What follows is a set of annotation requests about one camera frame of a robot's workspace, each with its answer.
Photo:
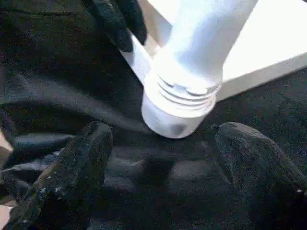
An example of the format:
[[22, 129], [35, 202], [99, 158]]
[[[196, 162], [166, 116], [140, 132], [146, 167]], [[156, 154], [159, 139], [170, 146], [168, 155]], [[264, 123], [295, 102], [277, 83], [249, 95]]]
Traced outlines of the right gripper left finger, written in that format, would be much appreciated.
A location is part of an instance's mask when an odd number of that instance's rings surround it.
[[4, 183], [17, 201], [7, 230], [84, 230], [104, 183], [113, 148], [111, 128], [87, 124], [51, 162], [4, 166]]

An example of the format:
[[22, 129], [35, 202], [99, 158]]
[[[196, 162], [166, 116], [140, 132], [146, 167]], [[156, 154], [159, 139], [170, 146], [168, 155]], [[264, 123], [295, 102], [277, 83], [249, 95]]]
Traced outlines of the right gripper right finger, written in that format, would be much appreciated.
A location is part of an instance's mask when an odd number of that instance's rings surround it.
[[307, 228], [307, 178], [269, 137], [242, 123], [213, 125], [229, 178], [257, 230]]

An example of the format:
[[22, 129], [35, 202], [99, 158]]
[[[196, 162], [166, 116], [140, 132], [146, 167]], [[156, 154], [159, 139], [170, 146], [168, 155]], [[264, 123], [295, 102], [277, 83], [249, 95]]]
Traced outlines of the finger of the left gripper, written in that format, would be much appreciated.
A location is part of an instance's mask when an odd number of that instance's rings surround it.
[[127, 10], [126, 20], [129, 29], [137, 37], [139, 42], [144, 45], [147, 39], [147, 28], [145, 25], [142, 9], [137, 0], [126, 0]]
[[112, 44], [123, 52], [133, 51], [127, 25], [115, 0], [94, 0], [92, 15]]

